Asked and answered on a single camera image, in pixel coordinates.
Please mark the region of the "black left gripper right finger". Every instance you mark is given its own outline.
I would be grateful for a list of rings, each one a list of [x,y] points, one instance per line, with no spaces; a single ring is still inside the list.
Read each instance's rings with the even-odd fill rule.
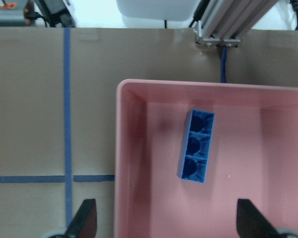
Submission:
[[[249,199],[237,201],[236,230],[240,238],[283,237]]]

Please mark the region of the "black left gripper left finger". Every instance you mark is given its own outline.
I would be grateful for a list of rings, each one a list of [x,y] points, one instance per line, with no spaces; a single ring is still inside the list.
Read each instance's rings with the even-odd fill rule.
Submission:
[[[64,233],[65,238],[95,238],[97,209],[95,199],[85,199]]]

